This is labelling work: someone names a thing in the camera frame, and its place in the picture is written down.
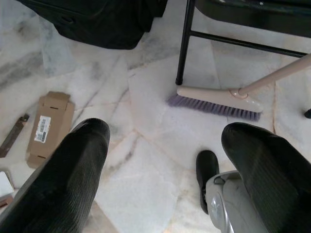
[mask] marble floor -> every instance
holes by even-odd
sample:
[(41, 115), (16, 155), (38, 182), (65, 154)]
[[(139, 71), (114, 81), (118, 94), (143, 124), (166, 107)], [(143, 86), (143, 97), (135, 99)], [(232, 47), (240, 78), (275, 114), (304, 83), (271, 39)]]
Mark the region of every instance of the marble floor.
[[(31, 115), (0, 169), (16, 189), (33, 172), (26, 148), (36, 103), (48, 91), (71, 95), (72, 127), (89, 117), (111, 130), (109, 154), (86, 233), (217, 233), (199, 204), (195, 158), (217, 154), (221, 171), (234, 169), (220, 141), (239, 119), (171, 108), (186, 0), (169, 0), (134, 50), (107, 50), (60, 36), (52, 24), (14, 0), (0, 0), (0, 142), (16, 119)], [(311, 40), (217, 22), (195, 12), (193, 28), (282, 48), (311, 51)], [(241, 87), (294, 58), (191, 38), (185, 84)], [(311, 69), (252, 95), (264, 103), (259, 122), (289, 140), (311, 161)]]

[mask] barcode label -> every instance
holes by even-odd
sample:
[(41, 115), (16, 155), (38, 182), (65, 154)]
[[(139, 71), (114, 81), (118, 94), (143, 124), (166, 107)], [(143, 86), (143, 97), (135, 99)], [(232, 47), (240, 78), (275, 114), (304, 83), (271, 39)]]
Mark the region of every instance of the barcode label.
[(45, 143), (50, 128), (51, 118), (40, 116), (37, 131), (35, 132), (35, 141)]

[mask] black metal chair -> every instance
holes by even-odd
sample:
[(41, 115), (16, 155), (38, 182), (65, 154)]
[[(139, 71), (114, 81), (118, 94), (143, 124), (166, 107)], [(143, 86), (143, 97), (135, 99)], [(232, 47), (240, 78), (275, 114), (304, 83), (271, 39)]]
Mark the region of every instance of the black metal chair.
[[(311, 38), (310, 0), (188, 0), (176, 84), (183, 83), (190, 36), (301, 58), (306, 53), (271, 47), (191, 29), (194, 8), (215, 20)], [(311, 111), (305, 113), (311, 118)]]

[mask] broom handle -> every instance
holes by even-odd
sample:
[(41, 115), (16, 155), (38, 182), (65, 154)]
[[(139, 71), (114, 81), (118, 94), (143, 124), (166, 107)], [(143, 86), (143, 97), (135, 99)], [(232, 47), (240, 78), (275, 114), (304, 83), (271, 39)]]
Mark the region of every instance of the broom handle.
[(299, 58), (297, 61), (294, 61), (287, 66), (284, 66), (281, 69), (259, 79), (246, 87), (243, 87), (239, 90), (241, 96), (246, 95), (247, 93), (256, 90), (262, 86), (266, 86), (269, 83), (275, 82), (279, 79), (285, 78), (291, 74), (294, 74), (304, 68), (311, 66), (311, 54), (308, 54), (302, 58)]

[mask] cardboard box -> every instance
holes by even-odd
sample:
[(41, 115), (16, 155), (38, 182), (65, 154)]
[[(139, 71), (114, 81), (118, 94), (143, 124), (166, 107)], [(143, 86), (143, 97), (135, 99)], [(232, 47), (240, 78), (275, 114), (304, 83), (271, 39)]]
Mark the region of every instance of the cardboard box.
[(27, 154), (29, 167), (39, 167), (69, 133), (74, 111), (70, 95), (49, 92), (39, 99)]

